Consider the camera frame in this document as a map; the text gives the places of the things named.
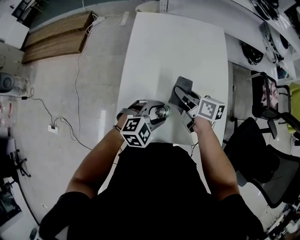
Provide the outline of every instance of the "white cube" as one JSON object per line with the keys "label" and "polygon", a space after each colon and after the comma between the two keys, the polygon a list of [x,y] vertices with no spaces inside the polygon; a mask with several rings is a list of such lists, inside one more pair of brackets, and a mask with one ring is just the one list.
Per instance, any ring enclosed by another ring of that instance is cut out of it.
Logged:
{"label": "white cube", "polygon": [[130,147],[145,148],[151,142],[151,131],[144,117],[128,116],[120,133]]}
{"label": "white cube", "polygon": [[197,116],[209,121],[222,119],[226,104],[209,97],[202,97],[199,102]]}

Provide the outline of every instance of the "round metallic object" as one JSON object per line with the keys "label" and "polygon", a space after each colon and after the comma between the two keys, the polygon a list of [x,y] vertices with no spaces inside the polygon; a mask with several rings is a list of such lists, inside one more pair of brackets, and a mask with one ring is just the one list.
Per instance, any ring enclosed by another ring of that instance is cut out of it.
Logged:
{"label": "round metallic object", "polygon": [[171,109],[168,105],[164,105],[164,106],[158,107],[155,110],[155,114],[158,119],[167,118],[171,115]]}

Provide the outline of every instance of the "forearm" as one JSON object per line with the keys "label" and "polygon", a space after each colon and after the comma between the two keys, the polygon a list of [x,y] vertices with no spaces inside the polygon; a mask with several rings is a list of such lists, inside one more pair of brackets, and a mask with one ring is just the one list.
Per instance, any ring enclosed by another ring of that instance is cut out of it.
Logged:
{"label": "forearm", "polygon": [[197,136],[203,172],[212,194],[219,200],[238,194],[235,170],[208,121],[201,122]]}
{"label": "forearm", "polygon": [[108,132],[80,164],[69,182],[67,192],[83,192],[90,198],[96,196],[123,142],[117,130]]}

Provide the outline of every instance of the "person's left arm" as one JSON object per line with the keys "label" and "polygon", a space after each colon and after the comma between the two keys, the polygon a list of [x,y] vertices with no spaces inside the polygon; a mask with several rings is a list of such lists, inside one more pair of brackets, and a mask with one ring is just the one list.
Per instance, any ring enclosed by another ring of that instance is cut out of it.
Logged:
{"label": "person's left arm", "polygon": [[[126,119],[127,116],[123,114],[117,126],[122,128]],[[123,142],[124,139],[118,130],[109,131],[80,164],[66,192],[81,192],[89,198],[95,197],[107,178]]]}

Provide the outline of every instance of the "white desk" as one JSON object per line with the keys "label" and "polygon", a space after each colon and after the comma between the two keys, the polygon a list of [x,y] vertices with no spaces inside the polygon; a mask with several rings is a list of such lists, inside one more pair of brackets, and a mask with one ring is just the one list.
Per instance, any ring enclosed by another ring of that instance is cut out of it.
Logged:
{"label": "white desk", "polygon": [[[192,80],[193,91],[228,101],[228,65],[224,31],[186,17],[138,13],[132,29],[120,85],[117,113],[137,99],[168,103],[178,78]],[[154,141],[191,145],[197,142],[172,115],[153,132]],[[225,118],[214,131],[223,140]]]}

